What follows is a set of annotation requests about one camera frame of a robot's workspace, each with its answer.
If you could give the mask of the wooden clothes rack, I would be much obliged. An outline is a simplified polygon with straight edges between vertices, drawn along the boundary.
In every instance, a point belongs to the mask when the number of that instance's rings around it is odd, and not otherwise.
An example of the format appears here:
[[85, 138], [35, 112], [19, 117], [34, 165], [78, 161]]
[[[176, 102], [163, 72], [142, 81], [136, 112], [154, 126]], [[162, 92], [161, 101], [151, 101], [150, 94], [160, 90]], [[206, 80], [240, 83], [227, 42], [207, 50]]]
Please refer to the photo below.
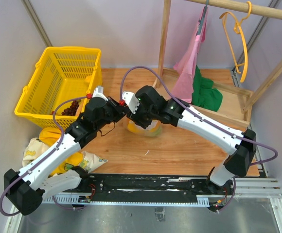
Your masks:
[[[211, 0], [211, 3], [208, 3], [208, 0], [189, 0], [191, 2], [196, 2], [200, 4], [205, 4], [203, 9], [202, 16], [200, 17], [200, 25], [206, 24], [204, 18], [207, 16], [207, 6], [215, 6], [224, 9], [231, 9], [238, 12], [248, 12], [247, 16], [243, 18], [240, 22], [232, 12], [224, 12], [220, 19], [222, 19], [223, 29], [225, 31], [232, 56], [235, 62], [235, 67], [239, 73], [239, 67], [243, 66], [243, 73], [241, 76], [240, 82], [243, 83], [246, 79], [247, 69], [248, 69], [248, 48], [245, 40], [245, 35], [243, 33], [241, 24], [243, 20], [247, 19], [250, 14], [259, 15], [263, 17], [270, 17], [282, 20], [282, 10], [263, 7], [258, 5], [252, 5], [251, 2], [247, 2], [248, 10], [246, 10], [244, 3], [236, 2], [232, 0]], [[200, 49], [201, 43], [205, 40], [205, 26], [197, 26], [196, 29], [201, 29], [201, 32], [197, 30], [197, 35], [193, 36], [191, 39], [193, 47], [189, 45], [189, 58], [184, 56], [185, 61], [189, 62], [188, 68], [190, 73], [186, 72], [187, 66], [178, 73], [177, 70], [164, 68], [164, 57], [165, 57], [165, 48], [166, 40], [168, 33], [168, 24], [170, 17], [171, 9], [171, 0], [164, 1], [163, 9], [163, 22], [161, 30], [161, 42], [160, 42], [160, 51], [159, 51], [159, 66], [158, 72], [161, 78], [170, 77], [173, 78], [174, 87], [177, 87], [177, 84], [180, 81], [186, 81], [183, 86], [187, 88], [188, 94], [193, 95], [191, 99], [185, 99], [185, 101], [190, 100], [193, 103], [193, 107], [205, 114], [208, 117], [212, 117], [217, 121], [232, 124], [237, 127], [248, 127], [251, 120], [251, 111], [253, 104], [262, 96], [262, 94], [274, 83], [274, 81], [282, 74], [282, 60], [279, 64], [273, 69], [267, 79], [258, 87], [255, 92], [242, 89], [239, 87], [226, 85], [223, 83], [217, 83], [209, 78], [204, 78], [202, 74], [206, 71], [206, 74], [215, 74], [215, 71], [221, 71], [220, 69], [203, 69], [200, 70], [196, 66], [196, 58], [198, 51]], [[237, 34], [241, 35], [243, 47], [244, 47], [244, 62], [238, 64], [235, 60], [235, 54], [226, 30], [226, 19], [227, 15], [230, 14], [235, 20], [235, 29]]]

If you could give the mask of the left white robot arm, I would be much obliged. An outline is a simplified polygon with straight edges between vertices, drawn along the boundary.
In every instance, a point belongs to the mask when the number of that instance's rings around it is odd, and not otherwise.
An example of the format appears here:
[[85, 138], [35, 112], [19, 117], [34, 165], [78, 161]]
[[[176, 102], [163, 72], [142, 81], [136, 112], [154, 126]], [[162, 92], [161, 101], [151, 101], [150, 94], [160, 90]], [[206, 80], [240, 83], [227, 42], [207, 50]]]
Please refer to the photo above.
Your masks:
[[117, 123], [127, 115], [129, 109], [124, 100], [115, 101], [111, 97], [88, 97], [85, 110], [66, 130], [61, 131], [59, 139], [41, 156], [18, 171], [9, 169], [3, 177], [4, 191], [0, 197], [0, 212], [4, 198], [24, 216], [34, 212], [44, 199], [59, 192], [76, 189], [84, 192], [89, 188], [85, 171], [76, 166], [62, 175], [49, 177], [62, 162], [81, 150], [96, 136], [105, 125]]

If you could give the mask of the sliced mango toy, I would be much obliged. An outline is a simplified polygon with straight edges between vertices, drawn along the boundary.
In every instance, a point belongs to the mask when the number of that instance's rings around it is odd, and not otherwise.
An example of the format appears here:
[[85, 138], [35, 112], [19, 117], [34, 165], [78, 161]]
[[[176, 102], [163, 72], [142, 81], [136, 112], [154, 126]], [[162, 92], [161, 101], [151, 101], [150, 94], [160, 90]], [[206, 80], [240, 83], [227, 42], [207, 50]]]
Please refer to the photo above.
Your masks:
[[61, 131], [58, 128], [47, 127], [42, 129], [39, 134], [39, 140], [47, 146], [52, 146], [61, 137]]

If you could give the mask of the yellow plastic basket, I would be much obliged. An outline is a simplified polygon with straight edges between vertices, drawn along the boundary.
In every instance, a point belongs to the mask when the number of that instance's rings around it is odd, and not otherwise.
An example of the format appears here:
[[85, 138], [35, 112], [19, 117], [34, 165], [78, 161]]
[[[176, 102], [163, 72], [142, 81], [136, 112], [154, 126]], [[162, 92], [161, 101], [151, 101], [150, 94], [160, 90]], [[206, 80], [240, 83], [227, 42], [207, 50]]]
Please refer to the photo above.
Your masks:
[[35, 65], [29, 83], [14, 110], [40, 128], [55, 127], [56, 121], [66, 129], [76, 116], [62, 116], [71, 99], [93, 93], [102, 85], [101, 50], [76, 46], [47, 47]]

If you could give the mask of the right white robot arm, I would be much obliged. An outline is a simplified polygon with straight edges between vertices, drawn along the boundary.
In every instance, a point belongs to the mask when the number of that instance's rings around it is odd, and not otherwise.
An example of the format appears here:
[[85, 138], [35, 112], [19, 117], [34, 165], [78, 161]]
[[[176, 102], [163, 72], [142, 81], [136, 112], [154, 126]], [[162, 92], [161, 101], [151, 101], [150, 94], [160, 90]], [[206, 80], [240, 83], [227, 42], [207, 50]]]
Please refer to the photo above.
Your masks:
[[211, 169], [205, 188], [211, 194], [222, 192], [233, 177], [247, 175], [256, 152], [256, 134], [229, 128], [197, 111], [178, 99], [166, 100], [152, 86], [144, 86], [137, 93], [123, 92], [122, 99], [130, 112], [127, 115], [136, 125], [146, 129], [153, 120], [191, 131], [219, 146], [226, 159]]

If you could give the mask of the purple grapes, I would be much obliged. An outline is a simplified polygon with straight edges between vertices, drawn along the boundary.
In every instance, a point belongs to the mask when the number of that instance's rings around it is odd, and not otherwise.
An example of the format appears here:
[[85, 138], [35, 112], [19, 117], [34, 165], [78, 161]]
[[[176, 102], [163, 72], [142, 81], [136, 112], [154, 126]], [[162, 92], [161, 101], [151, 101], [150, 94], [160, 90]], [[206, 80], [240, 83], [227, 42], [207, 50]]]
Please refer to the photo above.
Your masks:
[[65, 108], [62, 112], [61, 115], [62, 116], [75, 116], [77, 109], [80, 106], [80, 100], [70, 100], [70, 101], [66, 101], [63, 104], [67, 104], [69, 103], [69, 107]]

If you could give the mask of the grey clothes hanger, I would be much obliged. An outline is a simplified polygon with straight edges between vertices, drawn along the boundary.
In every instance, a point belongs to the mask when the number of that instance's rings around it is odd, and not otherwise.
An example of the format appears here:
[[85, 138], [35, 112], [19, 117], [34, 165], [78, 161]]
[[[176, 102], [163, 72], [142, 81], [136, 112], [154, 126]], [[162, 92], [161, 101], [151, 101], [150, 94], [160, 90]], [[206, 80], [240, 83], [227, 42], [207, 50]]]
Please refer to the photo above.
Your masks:
[[205, 22], [206, 13], [207, 13], [207, 10], [208, 10], [208, 5], [209, 5], [209, 0], [206, 0], [206, 3], [205, 3], [205, 6], [203, 8], [203, 12], [202, 12], [201, 18], [198, 21], [199, 22], [199, 26], [198, 26], [196, 35], [200, 35], [201, 32], [202, 32], [203, 25], [204, 25], [204, 22]]

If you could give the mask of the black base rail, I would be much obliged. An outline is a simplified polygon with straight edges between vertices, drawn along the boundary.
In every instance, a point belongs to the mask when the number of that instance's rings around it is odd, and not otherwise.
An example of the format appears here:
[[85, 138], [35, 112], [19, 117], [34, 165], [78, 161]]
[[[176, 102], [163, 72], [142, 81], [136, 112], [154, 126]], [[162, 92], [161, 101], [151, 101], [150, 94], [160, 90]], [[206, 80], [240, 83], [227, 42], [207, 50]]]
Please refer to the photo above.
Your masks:
[[114, 203], [194, 203], [199, 195], [228, 197], [234, 193], [232, 180], [217, 186], [207, 177], [172, 175], [91, 174], [70, 193], [94, 192], [94, 201]]

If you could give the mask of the pink cloth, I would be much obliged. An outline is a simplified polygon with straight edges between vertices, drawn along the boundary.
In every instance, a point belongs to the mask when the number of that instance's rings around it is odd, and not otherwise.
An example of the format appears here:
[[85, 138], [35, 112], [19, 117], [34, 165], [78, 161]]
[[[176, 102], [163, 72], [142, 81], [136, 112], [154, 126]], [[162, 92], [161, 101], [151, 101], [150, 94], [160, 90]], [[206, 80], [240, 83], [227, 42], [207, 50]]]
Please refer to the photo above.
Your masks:
[[188, 103], [192, 101], [193, 82], [195, 67], [197, 63], [197, 55], [199, 53], [201, 44], [204, 42], [206, 37], [207, 15], [208, 12], [206, 13], [205, 22], [201, 34], [196, 35], [199, 26], [199, 22], [197, 22], [197, 25], [192, 34], [189, 46], [185, 54], [183, 55], [181, 60], [174, 66], [174, 70], [177, 71], [179, 77], [172, 90], [172, 94], [175, 97]]

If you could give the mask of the orange mango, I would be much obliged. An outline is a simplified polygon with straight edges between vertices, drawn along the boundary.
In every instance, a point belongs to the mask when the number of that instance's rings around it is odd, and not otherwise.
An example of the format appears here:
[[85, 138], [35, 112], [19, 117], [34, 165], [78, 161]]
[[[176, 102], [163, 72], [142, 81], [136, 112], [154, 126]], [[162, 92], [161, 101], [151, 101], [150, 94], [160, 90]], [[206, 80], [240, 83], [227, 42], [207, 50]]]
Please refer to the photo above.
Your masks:
[[132, 133], [141, 133], [142, 130], [139, 128], [138, 125], [136, 125], [133, 121], [128, 121], [127, 129]]

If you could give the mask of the clear zip bag orange zipper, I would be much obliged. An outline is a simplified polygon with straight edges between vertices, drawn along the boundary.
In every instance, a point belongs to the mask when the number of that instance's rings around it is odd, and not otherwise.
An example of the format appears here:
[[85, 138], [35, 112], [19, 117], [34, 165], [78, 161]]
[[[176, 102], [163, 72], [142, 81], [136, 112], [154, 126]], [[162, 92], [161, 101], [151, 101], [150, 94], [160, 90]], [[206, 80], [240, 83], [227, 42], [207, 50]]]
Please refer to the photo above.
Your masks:
[[[128, 121], [130, 119], [126, 119], [125, 127], [127, 129]], [[153, 120], [150, 126], [148, 126], [146, 129], [143, 129], [139, 126], [139, 128], [142, 130], [141, 133], [138, 133], [137, 135], [140, 136], [146, 136], [146, 137], [156, 137], [162, 132], [162, 125], [161, 122], [158, 120]]]

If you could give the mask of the yellow patterned cloth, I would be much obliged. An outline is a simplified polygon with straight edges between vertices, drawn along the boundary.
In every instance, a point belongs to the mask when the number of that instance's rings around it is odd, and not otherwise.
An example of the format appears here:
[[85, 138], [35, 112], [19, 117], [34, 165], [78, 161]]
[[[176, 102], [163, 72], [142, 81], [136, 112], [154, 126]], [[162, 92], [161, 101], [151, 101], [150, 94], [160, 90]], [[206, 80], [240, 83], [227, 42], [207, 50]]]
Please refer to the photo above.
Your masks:
[[[25, 167], [29, 163], [37, 159], [49, 148], [49, 146], [52, 146], [58, 139], [59, 135], [57, 137], [40, 137], [31, 139], [29, 145], [24, 151], [22, 166]], [[50, 176], [63, 174], [74, 166], [80, 166], [86, 172], [92, 172], [107, 162], [107, 159], [100, 158], [93, 153], [86, 151], [77, 152], [67, 158], [64, 162], [62, 162], [54, 171], [50, 173]]]

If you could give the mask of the green cloth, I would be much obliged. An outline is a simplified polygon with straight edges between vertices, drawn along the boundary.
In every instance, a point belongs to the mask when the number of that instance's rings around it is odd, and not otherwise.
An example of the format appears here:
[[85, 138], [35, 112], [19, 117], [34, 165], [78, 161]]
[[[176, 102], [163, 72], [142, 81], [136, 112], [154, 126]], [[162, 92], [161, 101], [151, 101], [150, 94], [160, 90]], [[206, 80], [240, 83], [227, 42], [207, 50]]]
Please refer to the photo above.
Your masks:
[[213, 80], [203, 77], [196, 66], [191, 104], [217, 112], [222, 104], [223, 95], [213, 85]]

